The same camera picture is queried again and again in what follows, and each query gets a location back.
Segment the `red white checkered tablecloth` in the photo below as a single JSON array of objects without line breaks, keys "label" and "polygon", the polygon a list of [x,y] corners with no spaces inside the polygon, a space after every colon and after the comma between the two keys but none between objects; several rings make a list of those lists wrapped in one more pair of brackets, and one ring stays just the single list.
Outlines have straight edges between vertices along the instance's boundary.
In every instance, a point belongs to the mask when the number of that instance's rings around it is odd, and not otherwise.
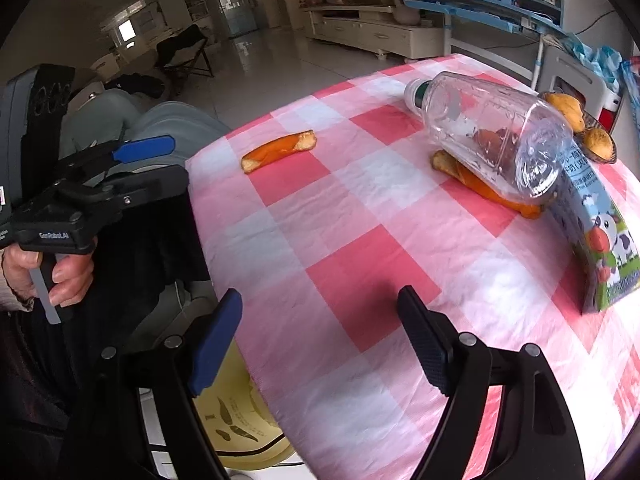
[{"label": "red white checkered tablecloth", "polygon": [[[410,80],[511,78],[460,54],[382,70],[288,104],[186,166],[216,292],[243,298],[236,334],[285,437],[320,479],[407,479],[444,397],[396,313],[411,285],[488,346],[534,342],[597,477],[639,414],[639,298],[584,315],[582,271],[554,219],[527,220],[435,171]],[[241,158],[312,130],[317,145],[244,174]]]}]

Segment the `yellow trash bucket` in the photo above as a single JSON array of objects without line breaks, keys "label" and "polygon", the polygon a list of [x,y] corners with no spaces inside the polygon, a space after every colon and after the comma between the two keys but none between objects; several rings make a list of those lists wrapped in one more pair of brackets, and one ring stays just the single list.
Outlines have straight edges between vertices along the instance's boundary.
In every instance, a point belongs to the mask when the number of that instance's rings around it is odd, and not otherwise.
[{"label": "yellow trash bucket", "polygon": [[225,467],[261,470],[294,454],[250,377],[237,344],[230,346],[213,385],[204,389],[194,404]]}]

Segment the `light blue sofa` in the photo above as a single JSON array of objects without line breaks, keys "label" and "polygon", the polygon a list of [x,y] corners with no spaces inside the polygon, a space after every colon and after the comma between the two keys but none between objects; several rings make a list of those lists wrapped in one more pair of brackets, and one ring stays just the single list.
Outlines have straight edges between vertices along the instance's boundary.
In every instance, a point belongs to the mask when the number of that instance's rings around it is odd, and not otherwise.
[{"label": "light blue sofa", "polygon": [[141,162],[128,162],[126,171],[168,165],[184,166],[206,145],[229,133],[220,120],[179,101],[165,101],[142,110],[131,94],[106,90],[63,119],[58,156],[64,158],[107,141],[140,141],[171,136],[172,153]]}]

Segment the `black folding chair far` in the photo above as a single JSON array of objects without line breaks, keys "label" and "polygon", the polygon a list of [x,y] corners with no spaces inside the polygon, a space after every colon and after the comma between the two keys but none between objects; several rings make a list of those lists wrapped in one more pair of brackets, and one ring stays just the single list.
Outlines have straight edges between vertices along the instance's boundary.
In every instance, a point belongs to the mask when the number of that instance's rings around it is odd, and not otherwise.
[{"label": "black folding chair far", "polygon": [[157,68],[174,88],[181,87],[191,75],[214,78],[206,47],[208,37],[198,27],[189,27],[156,45]]}]

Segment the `orange peel piece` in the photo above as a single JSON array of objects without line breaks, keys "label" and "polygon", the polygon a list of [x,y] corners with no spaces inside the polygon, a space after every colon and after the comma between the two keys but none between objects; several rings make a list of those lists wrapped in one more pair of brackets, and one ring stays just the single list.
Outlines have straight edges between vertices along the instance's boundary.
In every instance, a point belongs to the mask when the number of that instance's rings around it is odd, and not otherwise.
[{"label": "orange peel piece", "polygon": [[293,154],[312,150],[317,145],[317,137],[312,130],[288,134],[254,148],[241,158],[244,174],[273,164]]}]

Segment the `white plastic stool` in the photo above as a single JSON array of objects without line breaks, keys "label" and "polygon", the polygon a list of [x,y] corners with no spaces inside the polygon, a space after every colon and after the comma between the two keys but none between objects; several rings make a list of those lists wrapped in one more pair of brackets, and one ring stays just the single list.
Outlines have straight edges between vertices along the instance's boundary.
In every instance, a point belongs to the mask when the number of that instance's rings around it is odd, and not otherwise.
[{"label": "white plastic stool", "polygon": [[574,96],[582,109],[597,119],[606,131],[614,126],[620,92],[612,91],[602,77],[559,48],[544,49],[536,90]]}]

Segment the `clear plastic water bottle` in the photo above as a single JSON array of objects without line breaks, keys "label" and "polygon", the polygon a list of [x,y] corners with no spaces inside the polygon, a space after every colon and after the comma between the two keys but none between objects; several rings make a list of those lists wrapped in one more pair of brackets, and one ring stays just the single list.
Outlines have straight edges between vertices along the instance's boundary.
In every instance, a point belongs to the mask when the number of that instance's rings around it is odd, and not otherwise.
[{"label": "clear plastic water bottle", "polygon": [[431,144],[498,196],[530,206],[551,197],[573,130],[549,103],[453,72],[410,80],[404,98]]}]

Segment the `cream tv cabinet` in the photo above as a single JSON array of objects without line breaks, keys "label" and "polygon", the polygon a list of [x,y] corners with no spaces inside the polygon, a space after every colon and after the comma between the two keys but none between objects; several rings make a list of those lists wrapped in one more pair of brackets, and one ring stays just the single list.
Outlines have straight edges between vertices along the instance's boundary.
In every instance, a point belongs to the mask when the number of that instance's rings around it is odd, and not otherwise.
[{"label": "cream tv cabinet", "polygon": [[399,24],[392,6],[308,6],[302,9],[306,36],[406,60],[444,54],[444,33],[433,26]]}]

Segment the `blue children's study desk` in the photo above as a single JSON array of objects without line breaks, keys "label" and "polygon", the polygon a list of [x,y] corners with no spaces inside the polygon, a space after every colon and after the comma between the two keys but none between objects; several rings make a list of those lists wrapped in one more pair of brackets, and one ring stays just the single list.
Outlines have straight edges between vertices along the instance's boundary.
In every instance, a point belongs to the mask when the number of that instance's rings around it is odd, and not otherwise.
[{"label": "blue children's study desk", "polygon": [[[533,10],[522,8],[515,3],[518,0],[406,0],[408,8],[442,14],[444,40],[442,46],[446,55],[451,49],[458,49],[465,53],[479,56],[482,60],[490,61],[505,68],[511,73],[525,78],[529,87],[535,89],[538,84],[544,57],[543,36],[563,38],[566,32],[562,27],[563,10],[559,8],[559,23]],[[537,47],[535,61],[532,68],[518,65],[488,48],[470,44],[452,36],[454,20],[468,21],[486,27],[497,29],[506,34],[532,38]]]}]

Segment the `pale kettlebell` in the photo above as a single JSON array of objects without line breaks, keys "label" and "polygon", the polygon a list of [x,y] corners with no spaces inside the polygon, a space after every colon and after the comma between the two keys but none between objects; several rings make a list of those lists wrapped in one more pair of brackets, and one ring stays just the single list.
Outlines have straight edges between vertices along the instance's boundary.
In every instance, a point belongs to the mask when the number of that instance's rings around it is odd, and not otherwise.
[{"label": "pale kettlebell", "polygon": [[404,26],[419,26],[421,23],[420,11],[418,9],[410,8],[406,5],[407,1],[413,0],[393,0],[394,20]]}]

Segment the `light blue plastic bag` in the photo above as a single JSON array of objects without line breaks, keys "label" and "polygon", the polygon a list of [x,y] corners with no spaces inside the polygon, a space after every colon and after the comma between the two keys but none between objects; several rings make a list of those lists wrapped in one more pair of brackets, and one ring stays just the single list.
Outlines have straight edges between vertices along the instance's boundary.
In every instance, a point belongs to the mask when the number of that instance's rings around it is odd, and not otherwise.
[{"label": "light blue plastic bag", "polygon": [[569,54],[573,55],[576,61],[600,77],[612,92],[620,94],[624,60],[620,52],[609,46],[593,49],[580,41],[574,34],[562,39],[561,44]]}]

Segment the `blue green milk carton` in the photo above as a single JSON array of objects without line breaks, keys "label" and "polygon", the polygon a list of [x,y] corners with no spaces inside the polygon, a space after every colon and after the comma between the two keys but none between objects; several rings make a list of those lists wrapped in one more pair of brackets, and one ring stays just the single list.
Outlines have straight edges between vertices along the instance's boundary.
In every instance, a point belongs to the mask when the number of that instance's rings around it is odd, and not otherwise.
[{"label": "blue green milk carton", "polygon": [[616,203],[576,144],[555,182],[552,216],[585,274],[582,312],[600,312],[639,289],[639,251]]}]

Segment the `yellow mango right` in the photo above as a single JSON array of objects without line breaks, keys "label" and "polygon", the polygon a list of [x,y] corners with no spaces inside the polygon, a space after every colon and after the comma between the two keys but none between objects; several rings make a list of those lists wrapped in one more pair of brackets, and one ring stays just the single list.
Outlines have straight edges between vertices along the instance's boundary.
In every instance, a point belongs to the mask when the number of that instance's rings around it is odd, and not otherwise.
[{"label": "yellow mango right", "polygon": [[594,156],[603,160],[615,158],[615,144],[611,136],[601,128],[589,128],[582,136],[582,142]]}]

